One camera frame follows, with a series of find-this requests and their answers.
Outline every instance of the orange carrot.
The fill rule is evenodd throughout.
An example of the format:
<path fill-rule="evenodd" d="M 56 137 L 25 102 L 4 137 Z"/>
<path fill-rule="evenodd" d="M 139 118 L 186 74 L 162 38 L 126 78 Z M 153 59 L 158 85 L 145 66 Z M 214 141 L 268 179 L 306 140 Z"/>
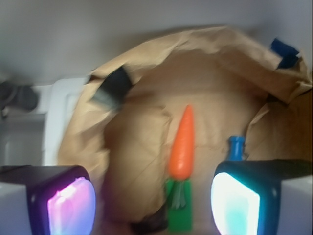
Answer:
<path fill-rule="evenodd" d="M 192 107 L 187 105 L 176 133 L 169 161 L 169 173 L 175 180 L 191 176 L 194 161 L 194 117 Z"/>

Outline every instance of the brown paper bag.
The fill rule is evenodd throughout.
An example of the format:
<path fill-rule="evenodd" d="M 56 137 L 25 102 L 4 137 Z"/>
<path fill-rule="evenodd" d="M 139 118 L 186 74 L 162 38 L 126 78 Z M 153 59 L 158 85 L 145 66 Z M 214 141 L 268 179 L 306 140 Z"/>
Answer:
<path fill-rule="evenodd" d="M 216 234 L 209 203 L 210 185 L 216 166 L 227 157 L 229 136 L 246 135 L 248 160 L 291 157 L 311 160 L 312 105 L 308 100 L 312 93 L 301 94 L 312 88 L 312 80 L 302 60 L 292 69 L 277 70 L 280 60 L 238 31 L 214 27 L 147 41 L 93 71 L 93 78 L 101 79 L 85 86 L 61 144 L 59 164 L 80 164 L 90 173 L 98 193 L 94 234 L 119 231 L 118 227 L 112 229 L 115 224 L 104 223 L 101 217 L 104 202 L 99 191 L 109 162 L 103 131 L 116 115 L 108 107 L 90 101 L 102 78 L 124 65 L 136 84 L 126 103 L 133 107 L 162 106 L 171 115 L 164 146 L 161 144 L 158 149 L 163 153 L 161 158 L 169 155 L 184 107 L 194 106 L 193 234 Z M 267 103 L 268 94 L 278 101 Z M 151 171 L 160 178 L 166 173 L 155 171 L 155 167 Z M 159 186 L 152 182 L 150 187 Z M 140 191 L 129 188 L 125 200 L 131 202 Z M 125 222 L 141 219 L 144 213 L 136 217 L 138 211 L 154 213 L 160 207 L 149 203 L 148 197 L 141 200 L 142 208 L 130 206 L 127 212 L 121 212 Z M 129 230 L 123 227 L 117 233 Z"/>
<path fill-rule="evenodd" d="M 151 205 L 164 204 L 162 146 L 170 121 L 162 108 L 125 105 L 106 126 L 110 165 L 102 195 L 109 219 L 140 222 L 155 213 Z"/>

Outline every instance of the black tape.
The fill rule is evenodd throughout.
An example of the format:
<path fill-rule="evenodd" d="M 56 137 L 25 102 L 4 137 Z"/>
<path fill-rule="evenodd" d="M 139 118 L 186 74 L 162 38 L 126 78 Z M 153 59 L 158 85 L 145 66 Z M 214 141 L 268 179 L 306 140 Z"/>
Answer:
<path fill-rule="evenodd" d="M 167 229 L 166 205 L 164 204 L 156 213 L 145 217 L 139 223 L 131 223 L 130 226 L 136 235 L 152 234 Z"/>
<path fill-rule="evenodd" d="M 127 92 L 133 87 L 123 66 L 112 72 L 98 88 L 92 100 L 119 110 Z"/>

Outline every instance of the white wall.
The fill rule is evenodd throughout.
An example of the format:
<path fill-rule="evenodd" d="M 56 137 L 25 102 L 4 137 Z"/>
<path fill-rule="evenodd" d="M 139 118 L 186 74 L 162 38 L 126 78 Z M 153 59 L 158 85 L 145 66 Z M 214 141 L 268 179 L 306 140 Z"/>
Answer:
<path fill-rule="evenodd" d="M 49 84 L 86 75 L 152 37 L 212 24 L 266 46 L 278 36 L 312 63 L 311 0 L 0 0 L 0 72 Z"/>

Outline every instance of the black object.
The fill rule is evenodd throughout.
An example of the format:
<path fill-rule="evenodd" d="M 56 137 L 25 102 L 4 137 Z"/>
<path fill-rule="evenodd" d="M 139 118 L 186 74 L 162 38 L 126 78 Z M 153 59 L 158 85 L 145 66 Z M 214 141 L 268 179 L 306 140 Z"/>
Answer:
<path fill-rule="evenodd" d="M 33 110 L 38 105 L 38 96 L 30 86 L 18 86 L 11 82 L 0 83 L 0 108 L 15 106 Z"/>
<path fill-rule="evenodd" d="M 226 172 L 260 195 L 257 234 L 276 234 L 279 221 L 281 181 L 312 175 L 312 162 L 305 160 L 224 161 L 215 175 Z"/>
<path fill-rule="evenodd" d="M 166 205 L 153 215 L 145 217 L 139 223 L 131 223 L 132 231 L 137 235 L 151 234 L 167 229 Z"/>
<path fill-rule="evenodd" d="M 121 66 L 108 75 L 92 99 L 106 104 L 112 109 L 119 110 L 124 102 L 125 95 L 132 86 L 129 76 Z"/>
<path fill-rule="evenodd" d="M 29 220 L 34 235 L 50 234 L 47 202 L 56 191 L 64 189 L 78 177 L 90 180 L 81 166 L 0 167 L 0 182 L 26 186 Z"/>

